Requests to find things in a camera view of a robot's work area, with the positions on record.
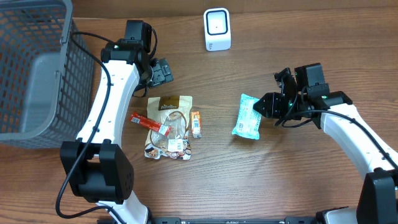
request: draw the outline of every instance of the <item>candy bar wrapper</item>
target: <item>candy bar wrapper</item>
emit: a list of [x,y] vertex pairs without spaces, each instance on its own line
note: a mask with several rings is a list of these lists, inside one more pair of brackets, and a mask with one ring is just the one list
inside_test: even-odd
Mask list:
[[140,124],[145,128],[154,130],[160,134],[163,134],[166,137],[169,135],[172,129],[171,126],[160,124],[159,122],[156,122],[153,119],[146,118],[145,116],[139,115],[136,112],[133,112],[133,114],[130,117],[130,121]]
[[146,140],[144,155],[153,159],[161,156],[172,159],[189,160],[191,146],[188,141],[188,126],[192,96],[163,96],[148,99],[148,118],[165,126],[171,126],[166,137],[150,130]]
[[199,111],[192,111],[192,136],[194,138],[201,138],[201,118]]

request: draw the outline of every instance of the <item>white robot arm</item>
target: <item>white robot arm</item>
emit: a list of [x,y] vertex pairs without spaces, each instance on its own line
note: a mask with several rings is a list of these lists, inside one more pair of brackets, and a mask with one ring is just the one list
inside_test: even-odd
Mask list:
[[[124,39],[107,40],[101,61],[72,41],[102,66],[101,80],[88,119],[75,142],[63,142],[60,157],[67,178],[58,195],[55,209],[62,218],[75,218],[97,209],[106,209],[120,224],[147,224],[152,215],[134,192],[134,170],[121,150],[121,136],[130,99],[136,90],[173,81],[166,59],[153,58],[150,37],[155,30],[143,21],[128,21]],[[90,162],[93,157],[98,162]],[[98,206],[74,215],[60,211],[66,185],[72,192]]]
[[[329,111],[347,115],[361,123],[390,155],[390,158],[398,164],[398,153],[391,149],[391,147],[365,123],[354,105],[343,103],[331,106]],[[376,168],[382,168],[384,170],[394,169],[369,137],[357,125],[350,121],[333,114],[323,113],[321,117],[321,128],[340,145],[363,179],[367,173],[374,172]]]
[[357,209],[322,211],[316,223],[398,223],[398,153],[365,123],[350,98],[342,91],[330,93],[319,63],[295,68],[295,77],[289,68],[276,73],[281,93],[266,93],[253,108],[266,118],[279,119],[276,126],[286,127],[286,121],[303,117],[308,120],[286,128],[313,121],[340,145],[364,179]]

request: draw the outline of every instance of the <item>snack bag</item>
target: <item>snack bag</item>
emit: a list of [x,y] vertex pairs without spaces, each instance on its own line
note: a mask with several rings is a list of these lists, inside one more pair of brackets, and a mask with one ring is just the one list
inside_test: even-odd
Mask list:
[[232,130],[232,134],[249,139],[260,139],[259,126],[261,114],[253,109],[253,105],[257,101],[259,99],[242,94],[238,120],[236,121],[235,128]]
[[148,99],[147,117],[163,125],[171,126],[166,137],[150,130],[145,143],[145,156],[160,159],[161,156],[189,160],[191,147],[188,126],[192,96],[164,96]]
[[192,111],[192,136],[194,138],[201,138],[201,118],[199,111]]

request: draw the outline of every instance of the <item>wood grain surface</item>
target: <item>wood grain surface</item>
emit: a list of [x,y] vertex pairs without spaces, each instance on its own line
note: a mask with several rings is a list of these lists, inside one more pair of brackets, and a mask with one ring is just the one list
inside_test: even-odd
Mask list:
[[[284,218],[356,206],[363,181],[337,143],[313,124],[273,128],[263,118],[258,141],[231,135],[242,93],[279,91],[272,73],[320,62],[331,91],[344,91],[361,116],[398,149],[398,8],[339,9],[231,15],[232,48],[207,52],[202,16],[145,18],[157,32],[156,56],[174,81],[149,97],[193,96],[203,139],[192,159],[144,157],[148,130],[127,119],[123,151],[134,166],[134,191],[155,216]],[[76,20],[81,31],[117,40],[125,19]],[[105,43],[85,38],[97,56]],[[94,91],[99,83],[96,65]],[[147,98],[132,98],[127,115],[146,114]],[[58,149],[0,147],[0,223],[94,223],[104,211],[64,220],[54,210],[65,178]],[[93,204],[67,188],[64,213]]]
[[72,0],[73,15],[82,18],[199,16],[225,7],[230,13],[397,7],[396,0]]

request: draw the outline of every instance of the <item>gray plastic basket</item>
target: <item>gray plastic basket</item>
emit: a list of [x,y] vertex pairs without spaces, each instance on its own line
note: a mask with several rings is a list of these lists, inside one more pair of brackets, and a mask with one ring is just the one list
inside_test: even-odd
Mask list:
[[94,61],[70,41],[75,31],[70,0],[0,1],[0,143],[43,148],[74,140],[89,113],[94,72]]

